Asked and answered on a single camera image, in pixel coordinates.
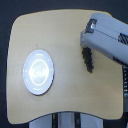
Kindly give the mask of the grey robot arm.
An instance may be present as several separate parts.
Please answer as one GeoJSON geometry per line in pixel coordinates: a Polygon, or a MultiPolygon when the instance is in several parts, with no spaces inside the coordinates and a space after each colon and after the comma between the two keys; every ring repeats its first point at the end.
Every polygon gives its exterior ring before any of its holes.
{"type": "Polygon", "coordinates": [[[91,15],[86,28],[81,32],[80,45],[128,67],[128,24],[108,14],[91,15]]]}

